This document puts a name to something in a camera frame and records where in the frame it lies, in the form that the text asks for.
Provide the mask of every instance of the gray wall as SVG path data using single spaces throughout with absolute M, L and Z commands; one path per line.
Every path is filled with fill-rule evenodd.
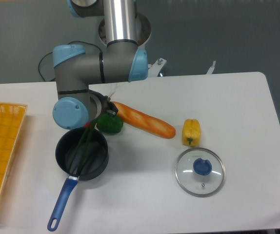
M 138 0 L 138 11 L 152 25 L 150 63 L 167 59 L 168 76 L 205 74 L 214 60 L 216 73 L 263 72 L 280 118 L 279 0 Z M 38 62 L 56 45 L 102 46 L 101 20 L 72 17 L 65 0 L 0 2 L 0 83 L 41 81 Z M 41 67 L 47 79 L 51 66 Z

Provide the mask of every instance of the toy yellow bell pepper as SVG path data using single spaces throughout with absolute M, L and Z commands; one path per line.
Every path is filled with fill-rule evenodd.
M 182 129 L 182 142 L 184 145 L 197 147 L 200 144 L 200 123 L 197 119 L 187 119 Z

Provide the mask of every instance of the blue pot handle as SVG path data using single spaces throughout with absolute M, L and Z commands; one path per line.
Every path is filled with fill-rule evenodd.
M 49 219 L 49 223 L 47 226 L 49 231 L 54 232 L 58 228 L 58 225 L 61 220 L 67 200 L 68 200 L 72 190 L 77 185 L 77 183 L 78 183 L 78 177 L 70 176 L 65 180 L 64 185 L 61 189 L 60 195 L 58 197 L 58 200 L 56 202 L 56 205 L 54 207 L 54 210 L 52 212 L 52 215 Z

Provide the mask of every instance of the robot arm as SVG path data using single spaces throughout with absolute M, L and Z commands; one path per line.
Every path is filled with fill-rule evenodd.
M 53 50 L 58 102 L 53 108 L 57 125 L 82 127 L 107 110 L 116 112 L 107 96 L 89 90 L 90 84 L 143 80 L 148 76 L 145 50 L 138 49 L 134 0 L 68 0 L 73 15 L 104 14 L 107 51 L 86 54 L 82 45 Z

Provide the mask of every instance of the glass pot lid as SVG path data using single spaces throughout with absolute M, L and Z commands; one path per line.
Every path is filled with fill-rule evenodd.
M 226 177 L 221 159 L 205 148 L 188 149 L 180 154 L 175 175 L 183 190 L 198 197 L 218 192 Z

